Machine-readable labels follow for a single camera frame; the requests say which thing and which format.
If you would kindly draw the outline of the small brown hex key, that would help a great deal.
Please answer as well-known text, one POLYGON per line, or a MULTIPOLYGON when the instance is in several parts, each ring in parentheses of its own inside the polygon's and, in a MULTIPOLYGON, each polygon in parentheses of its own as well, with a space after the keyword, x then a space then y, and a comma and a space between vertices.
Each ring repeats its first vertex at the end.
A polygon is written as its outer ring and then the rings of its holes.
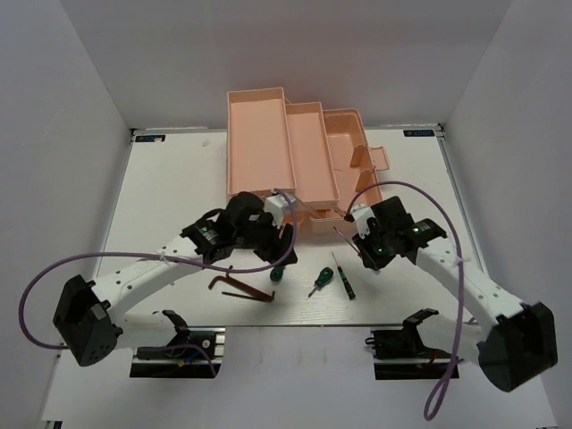
POLYGON ((246 299, 246 300, 252 300, 252 301, 263 302, 263 303, 271 303, 274 300, 274 296, 271 296, 269 299, 267 299, 267 298, 249 296, 249 295, 241 295, 241 294, 236 294, 236 293, 227 292, 227 291, 223 291, 221 293, 224 296, 228 296, 228 297, 232 297, 232 298, 246 299))

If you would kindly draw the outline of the white front cover panel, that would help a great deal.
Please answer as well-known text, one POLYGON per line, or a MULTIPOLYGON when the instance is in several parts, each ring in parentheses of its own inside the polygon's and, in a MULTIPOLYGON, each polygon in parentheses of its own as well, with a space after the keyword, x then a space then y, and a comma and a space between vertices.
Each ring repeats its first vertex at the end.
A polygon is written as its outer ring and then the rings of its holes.
POLYGON ((231 328, 219 374, 135 379, 117 350, 82 368, 63 353, 43 417, 66 428, 540 428, 555 422, 540 380, 504 393, 469 364, 437 417, 430 381, 378 381, 365 328, 231 328))

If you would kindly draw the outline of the large brown hex key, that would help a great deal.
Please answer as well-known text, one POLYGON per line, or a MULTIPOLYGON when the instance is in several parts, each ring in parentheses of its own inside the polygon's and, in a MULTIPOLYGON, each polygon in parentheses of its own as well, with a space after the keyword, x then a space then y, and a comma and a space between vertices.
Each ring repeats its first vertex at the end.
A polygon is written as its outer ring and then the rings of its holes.
POLYGON ((256 288, 246 284, 245 282, 242 282, 242 281, 232 277, 229 272, 225 272, 224 275, 216 275, 211 280, 211 282, 208 284, 208 289, 212 290, 215 287, 215 285, 219 282, 224 283, 226 285, 229 285, 229 286, 233 287, 235 290, 238 290, 239 293, 236 293, 236 294, 249 295, 249 296, 267 298, 267 299, 269 299, 271 296, 275 297, 274 292, 272 292, 271 294, 268 294, 262 290, 256 289, 256 288))

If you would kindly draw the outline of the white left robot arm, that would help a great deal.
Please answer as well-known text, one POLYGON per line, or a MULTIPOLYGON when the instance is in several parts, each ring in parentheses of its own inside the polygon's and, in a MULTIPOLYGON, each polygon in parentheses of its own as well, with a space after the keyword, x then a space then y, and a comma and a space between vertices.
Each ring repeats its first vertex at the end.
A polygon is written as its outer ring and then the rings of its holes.
POLYGON ((135 263, 91 281, 76 275, 59 298, 53 323, 80 366, 93 366, 115 349, 157 349, 178 357, 189 346, 181 317, 171 310, 129 315, 139 302, 179 279, 217 262, 235 249, 251 250, 271 267, 292 265, 296 199, 276 190, 266 199, 250 192, 232 197, 184 228, 152 254, 137 254, 135 263))

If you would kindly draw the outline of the black green precision screwdriver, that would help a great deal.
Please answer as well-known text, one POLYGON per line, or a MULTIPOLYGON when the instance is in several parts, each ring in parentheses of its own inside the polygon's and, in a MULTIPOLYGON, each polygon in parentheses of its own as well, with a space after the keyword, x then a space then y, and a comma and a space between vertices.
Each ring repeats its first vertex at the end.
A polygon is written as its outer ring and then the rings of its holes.
POLYGON ((341 278, 344 290, 346 291, 346 294, 347 294, 349 300, 354 300, 356 298, 356 294, 355 294, 355 292, 354 292, 354 290, 353 290, 353 288, 349 282, 347 275, 345 274, 343 268, 338 263, 336 256, 334 254, 332 254, 332 257, 334 259, 334 263, 336 264, 338 274, 341 278))

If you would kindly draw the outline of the blue handled precision screwdriver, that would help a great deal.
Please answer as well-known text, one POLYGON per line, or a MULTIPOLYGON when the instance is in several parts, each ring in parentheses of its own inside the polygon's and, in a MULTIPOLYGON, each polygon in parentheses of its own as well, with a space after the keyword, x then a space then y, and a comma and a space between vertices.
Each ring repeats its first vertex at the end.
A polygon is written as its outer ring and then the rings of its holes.
POLYGON ((349 246, 351 246, 351 248, 357 253, 357 255, 361 257, 361 253, 358 247, 353 243, 353 241, 350 240, 339 228, 333 226, 333 229, 349 246))

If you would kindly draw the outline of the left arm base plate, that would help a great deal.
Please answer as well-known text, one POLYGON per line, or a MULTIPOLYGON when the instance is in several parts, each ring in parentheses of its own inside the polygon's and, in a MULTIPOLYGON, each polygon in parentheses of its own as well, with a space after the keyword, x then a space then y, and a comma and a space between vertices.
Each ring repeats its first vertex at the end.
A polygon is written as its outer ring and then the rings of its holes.
POLYGON ((224 328, 190 329, 167 346, 137 349, 130 378, 215 379, 223 362, 224 343, 224 328))

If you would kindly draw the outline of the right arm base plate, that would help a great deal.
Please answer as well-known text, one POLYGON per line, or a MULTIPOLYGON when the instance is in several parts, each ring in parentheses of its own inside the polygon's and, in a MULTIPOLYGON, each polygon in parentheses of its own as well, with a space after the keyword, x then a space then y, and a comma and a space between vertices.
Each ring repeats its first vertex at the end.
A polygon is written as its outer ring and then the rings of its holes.
POLYGON ((450 363, 449 353, 416 346, 402 328, 372 330, 365 345, 373 351, 377 381, 439 380, 450 363))

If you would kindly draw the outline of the green stubby flathead screwdriver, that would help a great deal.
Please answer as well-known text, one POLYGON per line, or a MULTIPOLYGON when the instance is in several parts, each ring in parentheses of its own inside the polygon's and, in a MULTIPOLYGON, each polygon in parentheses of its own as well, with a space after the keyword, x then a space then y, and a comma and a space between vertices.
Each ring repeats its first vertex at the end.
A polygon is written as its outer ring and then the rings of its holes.
POLYGON ((280 283, 282 281, 284 271, 285 271, 284 265, 277 265, 276 267, 274 267, 269 274, 270 281, 274 284, 280 283))

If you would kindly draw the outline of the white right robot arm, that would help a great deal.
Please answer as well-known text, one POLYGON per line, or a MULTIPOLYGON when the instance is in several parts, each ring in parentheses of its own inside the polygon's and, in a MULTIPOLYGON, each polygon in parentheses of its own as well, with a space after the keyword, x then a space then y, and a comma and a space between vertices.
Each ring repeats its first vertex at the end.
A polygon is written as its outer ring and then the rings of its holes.
POLYGON ((481 368, 499 390, 509 392, 558 362, 554 316, 538 302, 526 304, 457 254, 446 231, 425 218, 414 221, 397 197, 349 211, 352 240, 364 267, 381 271, 405 257, 430 274, 476 320, 451 320, 425 308, 408 316, 388 341, 378 340, 380 359, 422 357, 440 350, 481 368))

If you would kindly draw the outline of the pink plastic toolbox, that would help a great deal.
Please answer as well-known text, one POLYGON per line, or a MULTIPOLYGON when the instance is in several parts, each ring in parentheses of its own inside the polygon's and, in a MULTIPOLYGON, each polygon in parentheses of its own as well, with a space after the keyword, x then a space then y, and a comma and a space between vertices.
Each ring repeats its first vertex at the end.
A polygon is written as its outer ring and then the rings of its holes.
POLYGON ((227 100, 229 198, 290 191, 299 199, 299 221, 314 234, 353 234, 343 219, 349 203, 382 201, 374 183, 389 159, 384 147, 369 146, 357 109, 292 104, 282 88, 231 91, 227 100))

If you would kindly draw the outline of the green stubby phillips screwdriver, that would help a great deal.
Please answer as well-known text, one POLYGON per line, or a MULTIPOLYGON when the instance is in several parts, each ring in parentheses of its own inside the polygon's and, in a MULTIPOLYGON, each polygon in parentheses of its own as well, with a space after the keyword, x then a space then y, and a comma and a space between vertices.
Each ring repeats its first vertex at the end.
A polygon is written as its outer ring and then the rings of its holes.
POLYGON ((331 267, 326 266, 318 274, 314 282, 313 289, 309 292, 308 298, 311 298, 318 290, 321 290, 324 286, 328 285, 333 278, 333 270, 331 267))

